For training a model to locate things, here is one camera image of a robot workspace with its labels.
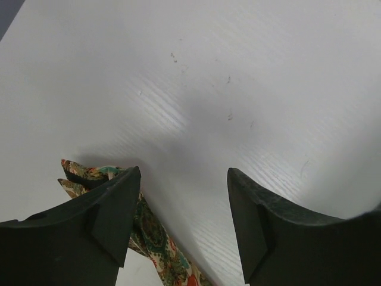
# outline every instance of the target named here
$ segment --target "white surface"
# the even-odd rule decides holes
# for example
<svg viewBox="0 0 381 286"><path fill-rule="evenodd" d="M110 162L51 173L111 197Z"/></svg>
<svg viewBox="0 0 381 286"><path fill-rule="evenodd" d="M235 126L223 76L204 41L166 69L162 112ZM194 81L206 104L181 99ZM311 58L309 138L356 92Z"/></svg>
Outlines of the white surface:
<svg viewBox="0 0 381 286"><path fill-rule="evenodd" d="M68 200L61 157L137 164L176 240L243 285L228 167L334 216L381 200L380 31L377 0L27 0L0 42L0 220ZM156 275L130 251L118 285Z"/></svg>

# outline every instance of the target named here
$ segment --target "patterned cloth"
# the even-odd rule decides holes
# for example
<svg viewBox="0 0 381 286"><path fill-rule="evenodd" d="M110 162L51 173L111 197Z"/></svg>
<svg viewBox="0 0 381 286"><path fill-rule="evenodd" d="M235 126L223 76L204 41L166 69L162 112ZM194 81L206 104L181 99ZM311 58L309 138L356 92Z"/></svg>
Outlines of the patterned cloth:
<svg viewBox="0 0 381 286"><path fill-rule="evenodd" d="M125 169L115 166L87 168L68 160L61 161L67 179L59 183L71 198L102 185ZM212 286L168 236L140 192L133 220L129 248L149 258L164 286Z"/></svg>

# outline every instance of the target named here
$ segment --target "floral fabric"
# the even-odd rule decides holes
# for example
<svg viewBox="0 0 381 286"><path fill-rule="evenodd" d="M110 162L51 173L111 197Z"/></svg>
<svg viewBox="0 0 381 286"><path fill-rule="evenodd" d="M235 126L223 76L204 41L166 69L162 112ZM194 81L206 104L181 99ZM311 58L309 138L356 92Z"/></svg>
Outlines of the floral fabric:
<svg viewBox="0 0 381 286"><path fill-rule="evenodd" d="M102 185L125 169L115 166L87 168L61 161L67 179L59 183L71 198ZM212 286L212 283L177 248L140 192L129 248L152 260L164 286Z"/></svg>

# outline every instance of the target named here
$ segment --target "floral scarf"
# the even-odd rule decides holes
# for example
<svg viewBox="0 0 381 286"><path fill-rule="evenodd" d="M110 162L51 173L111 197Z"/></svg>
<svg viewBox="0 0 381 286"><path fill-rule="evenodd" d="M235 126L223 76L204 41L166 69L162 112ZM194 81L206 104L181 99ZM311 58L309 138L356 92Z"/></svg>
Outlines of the floral scarf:
<svg viewBox="0 0 381 286"><path fill-rule="evenodd" d="M89 192L125 171L115 166L87 168L69 160L61 160L61 164L67 179L58 181L71 198ZM129 248L151 259L163 286L212 286L168 236L142 192L136 206Z"/></svg>

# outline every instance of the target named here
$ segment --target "folded cloth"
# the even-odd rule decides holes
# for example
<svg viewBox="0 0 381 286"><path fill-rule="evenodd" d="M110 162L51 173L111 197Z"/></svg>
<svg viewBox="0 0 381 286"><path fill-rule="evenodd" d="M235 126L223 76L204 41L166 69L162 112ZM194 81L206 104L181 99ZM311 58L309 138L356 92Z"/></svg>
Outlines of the folded cloth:
<svg viewBox="0 0 381 286"><path fill-rule="evenodd" d="M58 181L71 198L85 194L125 171L115 166L87 168L69 160L61 160L61 164L67 179ZM152 260L164 286L212 286L168 236L142 192L136 206L129 248Z"/></svg>

